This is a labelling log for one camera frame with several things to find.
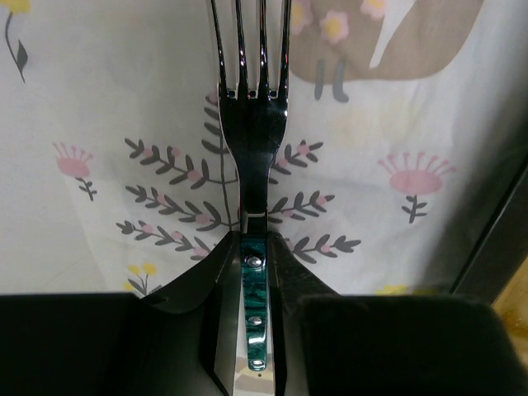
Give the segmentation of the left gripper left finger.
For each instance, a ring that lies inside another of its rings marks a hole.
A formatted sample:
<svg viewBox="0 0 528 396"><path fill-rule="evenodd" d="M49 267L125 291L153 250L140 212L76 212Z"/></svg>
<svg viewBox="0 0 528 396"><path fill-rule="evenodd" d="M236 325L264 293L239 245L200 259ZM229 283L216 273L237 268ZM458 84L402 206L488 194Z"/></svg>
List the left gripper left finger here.
<svg viewBox="0 0 528 396"><path fill-rule="evenodd" d="M241 266L239 234L227 233L211 253L143 298L155 317L149 361L163 395L234 392Z"/></svg>

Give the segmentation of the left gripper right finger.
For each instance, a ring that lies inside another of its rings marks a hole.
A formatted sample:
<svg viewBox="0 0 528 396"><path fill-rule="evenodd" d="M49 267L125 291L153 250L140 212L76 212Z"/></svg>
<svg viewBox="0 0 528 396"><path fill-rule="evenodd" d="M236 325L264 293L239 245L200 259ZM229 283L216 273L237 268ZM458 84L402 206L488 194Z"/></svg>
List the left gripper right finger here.
<svg viewBox="0 0 528 396"><path fill-rule="evenodd" d="M277 232L267 238L267 275L276 395L308 392L301 329L303 302L337 292L299 262Z"/></svg>

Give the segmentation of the fork with teal handle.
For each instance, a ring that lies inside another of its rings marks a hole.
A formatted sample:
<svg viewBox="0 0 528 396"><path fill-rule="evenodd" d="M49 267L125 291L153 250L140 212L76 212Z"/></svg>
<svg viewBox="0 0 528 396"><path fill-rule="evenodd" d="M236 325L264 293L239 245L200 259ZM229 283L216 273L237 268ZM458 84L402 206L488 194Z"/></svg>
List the fork with teal handle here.
<svg viewBox="0 0 528 396"><path fill-rule="evenodd" d="M268 339L268 184L288 119L289 52L292 3L283 3L280 46L280 78L270 87L266 2L259 10L259 81L257 90L248 87L248 65L240 2L235 3L238 41L238 85L227 85L226 64L219 23L214 23L219 65L218 106L220 129L236 165L239 185L240 258L247 364L260 372L267 368Z"/></svg>

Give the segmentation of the animal print cloth placemat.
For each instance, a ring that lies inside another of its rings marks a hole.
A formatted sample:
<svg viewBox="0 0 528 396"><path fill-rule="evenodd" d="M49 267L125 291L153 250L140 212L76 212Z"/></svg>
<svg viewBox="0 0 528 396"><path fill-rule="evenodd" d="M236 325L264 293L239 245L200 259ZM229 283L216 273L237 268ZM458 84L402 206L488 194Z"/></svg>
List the animal print cloth placemat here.
<svg viewBox="0 0 528 396"><path fill-rule="evenodd" d="M295 1L271 225L343 294L447 290L527 146L524 1ZM1 290L146 295L238 227L207 1L1 4Z"/></svg>

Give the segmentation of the square black yellow plate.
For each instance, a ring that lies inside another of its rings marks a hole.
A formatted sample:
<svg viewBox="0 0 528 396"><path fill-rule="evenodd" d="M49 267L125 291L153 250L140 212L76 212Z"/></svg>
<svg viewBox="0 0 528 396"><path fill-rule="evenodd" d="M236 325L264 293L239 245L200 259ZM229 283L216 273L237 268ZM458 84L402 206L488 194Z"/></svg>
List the square black yellow plate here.
<svg viewBox="0 0 528 396"><path fill-rule="evenodd" d="M459 326L472 308L493 304L527 257L527 163L522 163L462 267L450 293L460 307L449 316Z"/></svg>

